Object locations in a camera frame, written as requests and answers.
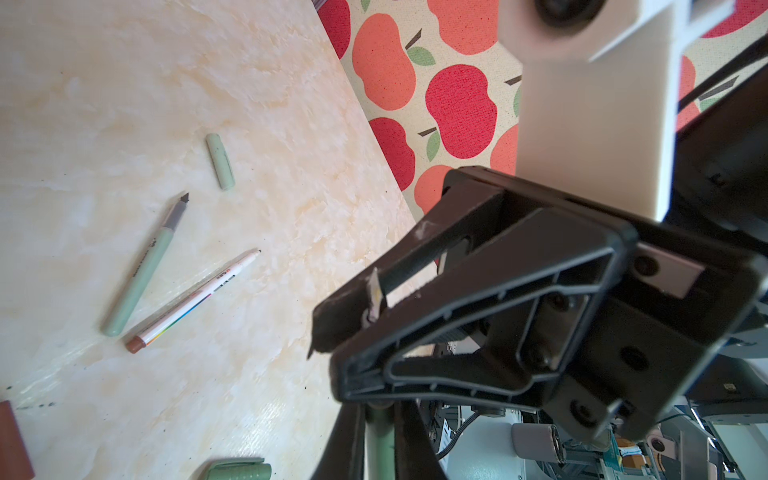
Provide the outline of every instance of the small white label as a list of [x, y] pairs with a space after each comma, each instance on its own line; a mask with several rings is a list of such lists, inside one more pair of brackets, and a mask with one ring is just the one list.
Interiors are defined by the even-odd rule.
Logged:
[[[446, 422], [445, 419], [443, 419], [442, 435], [440, 435], [440, 448], [438, 449], [438, 452], [442, 452], [443, 449], [448, 446], [448, 444], [451, 442], [451, 438], [453, 438], [453, 430], [451, 430], [451, 427], [448, 426], [448, 422]], [[442, 470], [444, 472], [448, 471], [449, 456], [451, 456], [451, 454], [447, 454], [446, 456], [440, 459], [440, 466], [442, 467]]]

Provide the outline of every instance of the marble table surface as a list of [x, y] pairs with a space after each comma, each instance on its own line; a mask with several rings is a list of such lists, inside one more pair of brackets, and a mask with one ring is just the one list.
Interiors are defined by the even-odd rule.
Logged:
[[[0, 5], [0, 400], [37, 478], [309, 478], [338, 405], [311, 311], [413, 225], [309, 0]], [[204, 137], [237, 185], [223, 192]], [[183, 192], [123, 337], [99, 329]], [[135, 326], [262, 253], [136, 355]]]

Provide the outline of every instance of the orange apple pattern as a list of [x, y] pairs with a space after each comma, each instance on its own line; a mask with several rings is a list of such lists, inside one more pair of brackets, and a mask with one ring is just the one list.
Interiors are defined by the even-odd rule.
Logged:
[[[327, 0], [318, 15], [413, 216], [452, 168], [515, 174], [524, 75], [497, 45], [499, 0]], [[680, 65], [680, 98], [768, 31], [768, 0], [736, 0], [730, 18]], [[728, 94], [734, 75], [677, 116], [677, 128]]]

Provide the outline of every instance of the black cable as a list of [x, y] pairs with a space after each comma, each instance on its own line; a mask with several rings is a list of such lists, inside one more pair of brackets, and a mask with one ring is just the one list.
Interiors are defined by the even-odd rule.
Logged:
[[451, 442], [447, 444], [442, 451], [438, 452], [437, 454], [438, 460], [442, 459], [443, 457], [445, 457], [447, 454], [451, 452], [451, 449], [456, 445], [456, 442], [458, 441], [458, 437], [462, 434], [462, 432], [464, 432], [464, 429], [469, 427], [469, 424], [474, 422], [479, 416], [480, 414], [475, 412], [472, 415], [470, 415], [470, 417], [467, 419], [466, 422], [462, 423], [462, 426], [460, 426], [458, 430], [456, 430], [456, 435], [453, 436], [453, 438], [451, 439]]
[[752, 45], [743, 49], [741, 53], [733, 57], [733, 60], [723, 65], [720, 70], [714, 72], [706, 80], [701, 82], [701, 84], [691, 90], [688, 95], [683, 97], [683, 99], [680, 100], [680, 103], [677, 104], [677, 112], [680, 113], [690, 102], [707, 93], [707, 91], [732, 74], [735, 74], [742, 68], [745, 68], [766, 56], [768, 56], [768, 35], [763, 35], [752, 43]]
[[670, 415], [665, 419], [661, 419], [657, 423], [664, 423], [667, 420], [676, 419], [677, 417], [687, 417], [687, 416], [689, 416], [687, 413], [677, 413], [676, 415]]
[[558, 474], [554, 473], [554, 468], [552, 468], [550, 462], [545, 462], [544, 465], [547, 467], [547, 476], [552, 478], [552, 480], [558, 480]]
[[688, 399], [688, 409], [696, 419], [696, 424], [699, 425], [709, 437], [708, 440], [712, 446], [723, 456], [723, 463], [726, 464], [728, 469], [739, 468], [739, 465], [736, 464], [736, 462], [733, 460], [733, 457], [729, 457], [725, 454], [725, 450], [723, 450], [723, 447], [720, 446], [720, 440], [717, 439], [717, 435], [712, 432], [709, 425], [701, 421], [701, 418], [694, 410], [694, 404], [690, 401], [690, 399]]

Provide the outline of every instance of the green leaf pattern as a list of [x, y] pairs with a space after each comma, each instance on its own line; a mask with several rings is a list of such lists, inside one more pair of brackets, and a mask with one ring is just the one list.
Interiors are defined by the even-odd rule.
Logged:
[[422, 67], [428, 67], [434, 65], [435, 57], [424, 47], [411, 47], [408, 49], [408, 58], [417, 65]]
[[427, 140], [427, 158], [429, 161], [435, 159], [438, 150], [440, 150], [440, 132], [434, 131], [432, 135], [429, 135], [429, 140]]
[[520, 117], [520, 90], [522, 89], [522, 85], [518, 87], [518, 90], [515, 92], [515, 99], [512, 101], [512, 110], [515, 112], [516, 117]]
[[717, 98], [713, 98], [713, 97], [704, 98], [703, 100], [699, 101], [699, 109], [701, 111], [705, 111], [706, 109], [708, 109], [712, 105], [716, 104], [718, 100], [720, 100], [720, 97], [717, 97]]

